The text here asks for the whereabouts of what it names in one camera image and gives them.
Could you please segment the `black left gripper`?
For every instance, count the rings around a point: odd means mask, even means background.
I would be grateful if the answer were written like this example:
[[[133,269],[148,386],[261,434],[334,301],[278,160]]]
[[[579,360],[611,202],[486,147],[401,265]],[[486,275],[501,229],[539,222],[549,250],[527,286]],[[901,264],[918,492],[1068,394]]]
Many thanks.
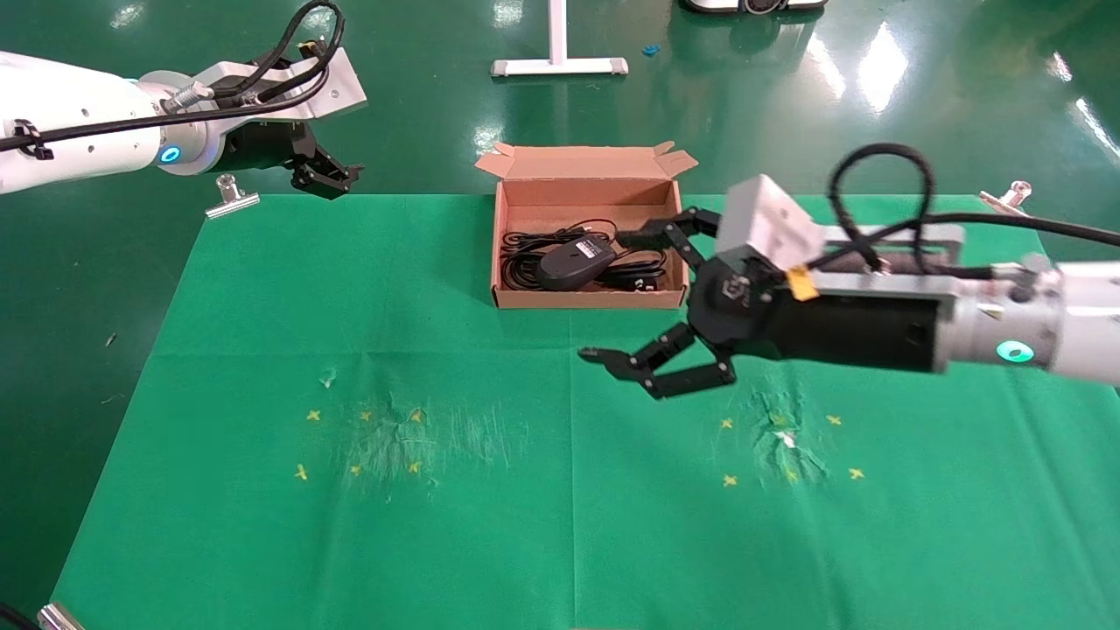
[[[232,130],[221,146],[213,172],[292,169],[292,186],[321,200],[348,194],[364,164],[345,164],[317,143],[312,129],[301,121],[250,122]]]

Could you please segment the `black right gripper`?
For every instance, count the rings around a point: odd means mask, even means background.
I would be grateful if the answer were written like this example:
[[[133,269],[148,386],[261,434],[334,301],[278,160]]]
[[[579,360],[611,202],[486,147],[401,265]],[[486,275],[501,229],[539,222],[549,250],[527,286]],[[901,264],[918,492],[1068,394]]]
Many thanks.
[[[640,385],[655,400],[731,386],[732,359],[813,361],[931,374],[943,368],[940,327],[951,318],[948,282],[915,276],[871,276],[871,286],[815,284],[799,267],[781,271],[764,256],[736,262],[697,252],[691,238],[715,238],[724,215],[690,206],[671,219],[651,219],[620,231],[619,244],[635,250],[672,249],[693,274],[685,323],[676,323],[636,353],[580,348],[577,356],[601,365],[619,382]],[[697,340],[712,362],[660,374]]]

